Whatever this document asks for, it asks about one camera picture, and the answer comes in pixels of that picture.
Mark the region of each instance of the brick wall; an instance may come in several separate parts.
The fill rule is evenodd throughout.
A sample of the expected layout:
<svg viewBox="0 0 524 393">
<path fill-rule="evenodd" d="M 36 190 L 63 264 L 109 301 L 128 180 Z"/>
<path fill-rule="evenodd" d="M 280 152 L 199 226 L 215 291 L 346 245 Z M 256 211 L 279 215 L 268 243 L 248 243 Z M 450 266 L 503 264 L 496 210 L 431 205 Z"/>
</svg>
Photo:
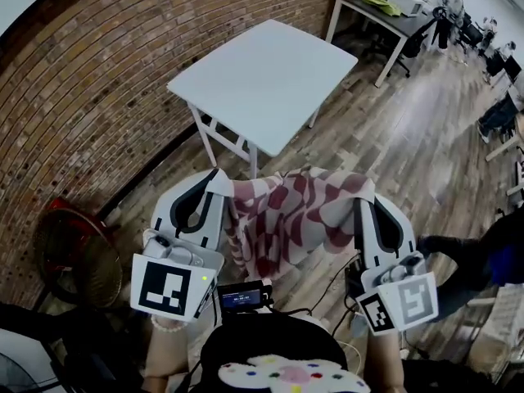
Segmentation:
<svg viewBox="0 0 524 393">
<path fill-rule="evenodd" d="M 170 79 L 269 18 L 319 35 L 329 3 L 78 0 L 0 63 L 0 300 L 34 302 L 52 198 L 96 213 L 192 122 Z"/>
</svg>

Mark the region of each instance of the computer monitor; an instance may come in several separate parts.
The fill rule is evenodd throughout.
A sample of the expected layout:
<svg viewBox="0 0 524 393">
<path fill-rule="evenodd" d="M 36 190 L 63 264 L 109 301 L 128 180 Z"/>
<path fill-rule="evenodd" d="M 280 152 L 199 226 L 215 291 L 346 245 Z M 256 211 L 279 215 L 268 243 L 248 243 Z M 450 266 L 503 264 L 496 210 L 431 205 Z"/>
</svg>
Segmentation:
<svg viewBox="0 0 524 393">
<path fill-rule="evenodd" d="M 520 65 L 512 56 L 506 60 L 506 63 L 504 64 L 504 69 L 506 70 L 506 73 L 508 73 L 508 76 L 513 83 L 515 82 L 518 74 L 522 70 Z"/>
</svg>

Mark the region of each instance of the bracelet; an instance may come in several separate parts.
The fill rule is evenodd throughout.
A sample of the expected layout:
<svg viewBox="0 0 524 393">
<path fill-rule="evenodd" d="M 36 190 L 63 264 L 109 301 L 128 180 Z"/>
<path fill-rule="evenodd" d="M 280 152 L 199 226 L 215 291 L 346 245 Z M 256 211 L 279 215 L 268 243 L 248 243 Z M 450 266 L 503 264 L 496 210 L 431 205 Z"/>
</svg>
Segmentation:
<svg viewBox="0 0 524 393">
<path fill-rule="evenodd" d="M 176 327 L 164 327 L 158 321 L 156 320 L 156 316 L 154 314 L 151 315 L 151 322 L 153 323 L 153 326 L 158 329 L 161 332 L 165 333 L 175 333 L 178 332 L 180 329 L 184 329 L 187 326 L 187 323 L 180 323 Z"/>
</svg>

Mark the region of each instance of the person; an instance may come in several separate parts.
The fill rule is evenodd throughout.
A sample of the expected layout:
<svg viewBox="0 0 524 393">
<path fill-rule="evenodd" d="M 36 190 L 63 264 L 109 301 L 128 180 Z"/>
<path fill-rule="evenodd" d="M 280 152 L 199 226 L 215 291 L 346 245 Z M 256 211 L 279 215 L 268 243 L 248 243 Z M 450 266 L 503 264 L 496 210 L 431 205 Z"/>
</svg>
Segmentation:
<svg viewBox="0 0 524 393">
<path fill-rule="evenodd" d="M 490 47 L 491 41 L 493 41 L 493 38 L 497 34 L 497 20 L 493 17 L 488 20 L 488 18 L 485 17 L 484 25 L 480 29 L 484 32 L 484 38 L 482 38 L 478 56 L 484 56 L 486 49 Z"/>
<path fill-rule="evenodd" d="M 517 45 L 514 41 L 495 49 L 495 54 L 488 59 L 486 69 L 482 72 L 482 78 L 486 83 L 491 84 L 491 78 L 502 71 L 504 63 L 513 55 L 515 49 L 517 49 Z"/>
<path fill-rule="evenodd" d="M 463 0 L 440 0 L 440 5 L 445 8 L 445 18 L 436 22 L 435 34 L 431 44 L 439 37 L 437 51 L 444 53 L 448 47 L 448 38 L 453 26 L 458 28 L 463 25 L 464 3 Z"/>
<path fill-rule="evenodd" d="M 522 109 L 524 109 L 524 74 L 521 72 L 502 100 L 496 102 L 477 121 L 477 130 L 482 141 L 486 144 L 490 142 L 490 131 L 506 126 Z"/>
<path fill-rule="evenodd" d="M 280 313 L 234 314 L 214 329 L 202 347 L 201 380 L 191 393 L 269 392 L 269 386 L 280 389 L 273 391 L 364 393 L 366 383 L 377 393 L 404 391 L 398 333 L 368 337 L 362 380 L 348 371 L 344 350 L 314 320 Z M 158 322 L 162 326 L 180 324 L 165 318 Z M 154 330 L 143 390 L 164 392 L 166 376 L 183 371 L 176 358 L 187 356 L 182 331 Z M 193 384 L 191 378 L 191 373 L 169 377 L 169 391 L 186 393 Z"/>
<path fill-rule="evenodd" d="M 417 249 L 426 258 L 440 252 L 451 258 L 457 270 L 437 288 L 441 320 L 466 305 L 490 283 L 524 283 L 524 208 L 497 220 L 480 239 L 425 236 Z"/>
</svg>

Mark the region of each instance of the jeans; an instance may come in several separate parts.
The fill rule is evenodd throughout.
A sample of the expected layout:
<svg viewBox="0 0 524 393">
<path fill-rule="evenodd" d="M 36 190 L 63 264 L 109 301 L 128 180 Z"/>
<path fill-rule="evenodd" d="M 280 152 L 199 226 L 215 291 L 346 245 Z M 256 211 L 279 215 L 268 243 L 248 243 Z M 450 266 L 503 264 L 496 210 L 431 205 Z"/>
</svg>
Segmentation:
<svg viewBox="0 0 524 393">
<path fill-rule="evenodd" d="M 454 260 L 457 270 L 436 289 L 439 302 L 437 322 L 466 305 L 483 291 L 491 280 L 488 257 L 480 253 L 477 239 L 429 236 L 418 242 L 418 251 L 425 257 L 440 252 Z"/>
<path fill-rule="evenodd" d="M 505 126 L 510 120 L 515 118 L 517 113 L 518 109 L 515 107 L 509 93 L 506 93 L 504 99 L 495 103 L 478 120 L 481 133 L 487 135 L 492 129 Z"/>
<path fill-rule="evenodd" d="M 435 42 L 436 36 L 439 36 L 439 48 L 446 49 L 448 47 L 449 33 L 453 24 L 447 19 L 440 19 L 436 22 L 435 34 L 431 44 Z"/>
</svg>

